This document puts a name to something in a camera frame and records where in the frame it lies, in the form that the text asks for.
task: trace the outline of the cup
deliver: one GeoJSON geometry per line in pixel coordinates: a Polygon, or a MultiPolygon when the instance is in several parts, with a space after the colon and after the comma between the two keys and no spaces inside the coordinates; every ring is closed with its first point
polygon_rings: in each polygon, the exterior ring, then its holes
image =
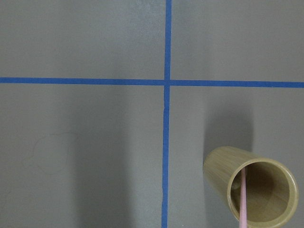
{"type": "Polygon", "coordinates": [[[239,220],[242,168],[246,168],[248,228],[279,228],[294,214],[298,186],[293,174],[278,161],[232,146],[214,149],[203,173],[239,220]]]}

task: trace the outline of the cylindrical container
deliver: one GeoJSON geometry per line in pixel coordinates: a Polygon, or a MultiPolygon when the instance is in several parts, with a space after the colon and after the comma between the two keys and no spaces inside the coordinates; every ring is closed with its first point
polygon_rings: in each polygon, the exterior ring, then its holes
{"type": "Polygon", "coordinates": [[[203,172],[239,220],[240,171],[244,167],[248,228],[282,227],[293,216],[299,201],[295,178],[283,164],[223,146],[207,156],[203,172]]]}

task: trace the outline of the gray surface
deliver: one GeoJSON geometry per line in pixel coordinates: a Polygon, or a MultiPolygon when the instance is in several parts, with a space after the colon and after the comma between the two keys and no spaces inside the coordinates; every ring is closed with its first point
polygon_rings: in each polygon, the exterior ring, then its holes
{"type": "Polygon", "coordinates": [[[291,170],[300,201],[284,227],[301,227],[303,116],[303,89],[171,88],[168,227],[238,227],[202,174],[203,158],[221,145],[250,150],[291,170]]]}
{"type": "Polygon", "coordinates": [[[162,88],[0,85],[0,227],[159,227],[162,88]]]}
{"type": "Polygon", "coordinates": [[[171,78],[302,81],[304,1],[174,0],[171,78]]]}
{"type": "Polygon", "coordinates": [[[165,3],[2,0],[2,77],[163,78],[165,3]]]}

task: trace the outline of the pink straw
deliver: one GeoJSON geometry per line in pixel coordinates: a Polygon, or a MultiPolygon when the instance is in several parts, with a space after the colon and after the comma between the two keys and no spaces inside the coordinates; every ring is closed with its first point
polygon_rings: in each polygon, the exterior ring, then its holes
{"type": "Polygon", "coordinates": [[[239,209],[239,228],[247,228],[245,167],[242,168],[242,171],[241,171],[241,204],[240,204],[240,209],[239,209]]]}

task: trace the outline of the horizontal blue line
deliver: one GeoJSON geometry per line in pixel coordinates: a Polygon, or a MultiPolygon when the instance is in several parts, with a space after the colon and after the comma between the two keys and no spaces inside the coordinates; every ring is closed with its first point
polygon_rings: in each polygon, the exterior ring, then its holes
{"type": "Polygon", "coordinates": [[[25,84],[76,84],[76,85],[128,85],[162,86],[163,80],[149,79],[97,79],[97,78],[48,78],[48,77],[0,77],[0,83],[25,84]]]}
{"type": "Polygon", "coordinates": [[[170,80],[171,86],[304,88],[304,82],[170,80]]]}
{"type": "Polygon", "coordinates": [[[212,80],[158,80],[158,79],[97,79],[97,78],[48,78],[0,77],[0,83],[25,84],[76,84],[76,85],[125,85],[125,86],[215,86],[215,87],[270,87],[304,88],[304,82],[271,81],[212,81],[212,80]]]}

